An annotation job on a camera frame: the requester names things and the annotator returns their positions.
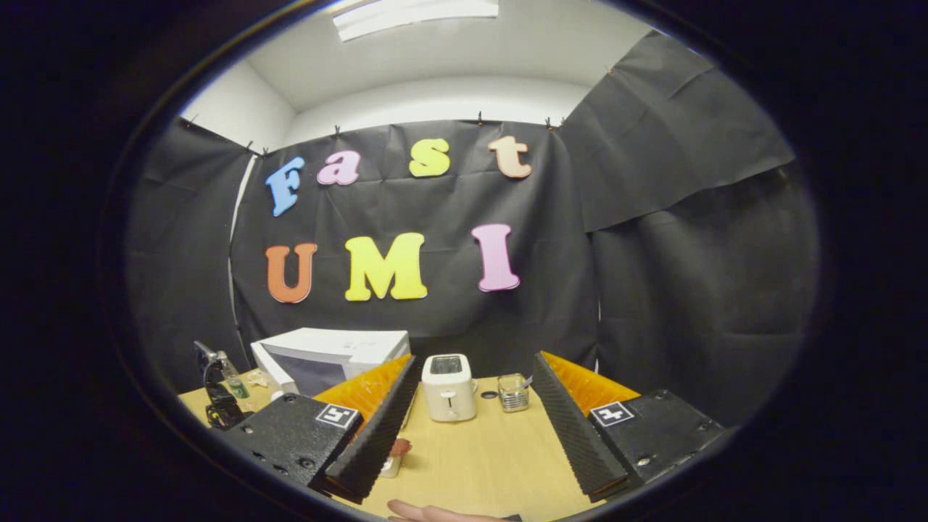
white toaster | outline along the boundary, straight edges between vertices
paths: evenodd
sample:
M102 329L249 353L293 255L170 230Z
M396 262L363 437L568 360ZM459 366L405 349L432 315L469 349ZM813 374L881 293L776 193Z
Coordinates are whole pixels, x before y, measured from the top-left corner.
M422 391L433 421L466 421L477 414L473 394L477 382L462 354L433 355L422 367Z

pink letter i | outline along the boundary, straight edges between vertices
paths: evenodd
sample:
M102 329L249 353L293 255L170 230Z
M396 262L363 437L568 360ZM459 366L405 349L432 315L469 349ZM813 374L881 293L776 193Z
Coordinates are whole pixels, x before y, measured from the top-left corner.
M484 292L512 290L519 286L519 276L509 268L509 252L506 250L506 236L512 232L509 225L494 223L481 225L470 231L470 235L480 243L483 256L483 279L478 288Z

ceiling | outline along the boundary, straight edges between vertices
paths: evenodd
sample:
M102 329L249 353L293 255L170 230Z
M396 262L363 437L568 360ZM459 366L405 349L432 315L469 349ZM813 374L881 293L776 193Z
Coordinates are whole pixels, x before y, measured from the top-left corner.
M650 30L598 0L499 0L496 19L425 21L343 43L332 10L298 22L247 58L297 112L376 87L449 76L592 87Z

black curtain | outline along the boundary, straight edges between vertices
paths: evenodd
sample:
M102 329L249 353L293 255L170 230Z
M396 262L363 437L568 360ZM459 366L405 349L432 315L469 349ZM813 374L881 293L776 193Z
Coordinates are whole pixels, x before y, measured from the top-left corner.
M250 158L178 120L149 152L131 201L127 291L145 355L177 393L202 386L194 340L250 368L228 280L232 215Z
M818 283L815 212L777 127L652 33L560 135L595 252L600 371L745 420L793 362Z
M527 145L528 177L504 176L491 141L513 136ZM410 149L425 138L449 144L450 169L441 176L413 177ZM322 185L316 173L336 151L362 159L350 185ZM302 157L296 203L278 217L266 179ZM583 231L567 150L543 125L428 122L374 127L322 137L278 150L255 167L238 209L232 245L236 310L246 342L300 327L407 330L412 351L463 353L476 376L530 374L539 349L592 368L597 297L593 255ZM502 223L508 237L514 290L485 293L481 251L470 232ZM386 255L394 238L425 236L419 260L422 299L395 300L389 293L366 302L345 298L351 257L345 242L373 238ZM299 303L278 302L266 287L273 245L291 248L288 285L298 279L293 247L311 242L312 288Z

table surface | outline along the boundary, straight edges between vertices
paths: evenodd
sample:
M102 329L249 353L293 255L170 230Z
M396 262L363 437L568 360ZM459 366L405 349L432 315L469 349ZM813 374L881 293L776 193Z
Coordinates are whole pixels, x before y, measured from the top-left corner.
M243 375L246 384L247 373ZM528 410L506 413L498 398L481 398L496 391L496 378L477 379L477 416L459 423L436 423L420 393L413 399L399 437L412 444L394 478L379 477L359 506L373 515L393 515L387 501L437 505L476 515L520 515L525 522L553 520L603 503L590 502L580 490L548 420L544 405L531 392ZM251 396L239 401L258 411L270 401L270 391L249 385ZM179 396L204 425L209 398L203 389Z

